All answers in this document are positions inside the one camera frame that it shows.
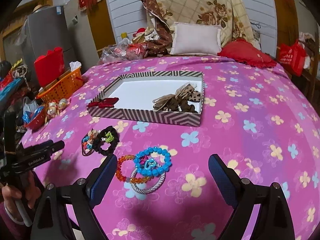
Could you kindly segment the left hand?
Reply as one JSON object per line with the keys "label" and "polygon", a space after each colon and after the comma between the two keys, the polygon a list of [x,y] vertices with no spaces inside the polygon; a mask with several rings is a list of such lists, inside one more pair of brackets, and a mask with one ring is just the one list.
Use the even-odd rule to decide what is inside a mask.
{"label": "left hand", "polygon": [[28,207],[32,209],[37,199],[41,196],[41,190],[35,185],[33,172],[28,172],[27,179],[28,185],[24,189],[24,194],[22,194],[21,191],[14,186],[6,185],[2,187],[4,204],[6,205],[11,216],[18,222],[22,222],[23,219],[17,209],[15,200],[21,199],[24,196],[27,200]]}

